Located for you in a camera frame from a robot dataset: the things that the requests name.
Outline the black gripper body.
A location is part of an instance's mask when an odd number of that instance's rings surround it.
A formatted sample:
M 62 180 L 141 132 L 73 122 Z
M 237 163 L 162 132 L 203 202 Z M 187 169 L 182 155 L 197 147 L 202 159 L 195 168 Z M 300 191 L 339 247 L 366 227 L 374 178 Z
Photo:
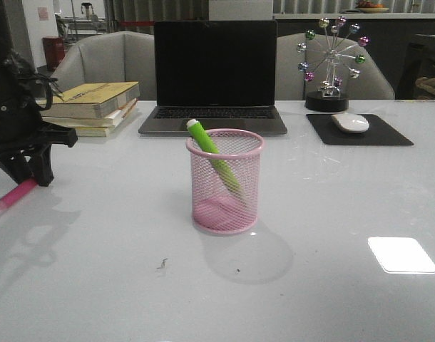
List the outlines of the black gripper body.
M 0 142 L 0 157 L 17 153 L 32 152 L 47 145 L 59 144 L 73 147 L 78 141 L 74 128 L 42 122 L 35 132 L 11 142 Z

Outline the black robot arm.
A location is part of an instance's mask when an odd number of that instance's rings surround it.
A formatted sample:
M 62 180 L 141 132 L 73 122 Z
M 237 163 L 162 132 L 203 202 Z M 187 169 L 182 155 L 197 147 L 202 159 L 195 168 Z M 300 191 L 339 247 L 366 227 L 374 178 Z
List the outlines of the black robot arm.
M 56 81 L 36 73 L 8 37 L 0 7 L 0 168 L 18 184 L 34 179 L 47 187 L 53 180 L 52 145 L 73 147 L 78 137 L 73 128 L 43 120 Z

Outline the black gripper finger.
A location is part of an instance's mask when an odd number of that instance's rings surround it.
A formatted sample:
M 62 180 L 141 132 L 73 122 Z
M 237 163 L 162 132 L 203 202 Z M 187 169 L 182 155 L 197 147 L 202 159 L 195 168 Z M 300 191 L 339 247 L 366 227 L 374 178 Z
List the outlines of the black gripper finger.
M 37 184 L 48 187 L 54 179 L 51 168 L 51 144 L 38 146 L 31 156 L 31 171 Z
M 18 185 L 33 177 L 28 162 L 21 153 L 0 153 L 0 169 Z

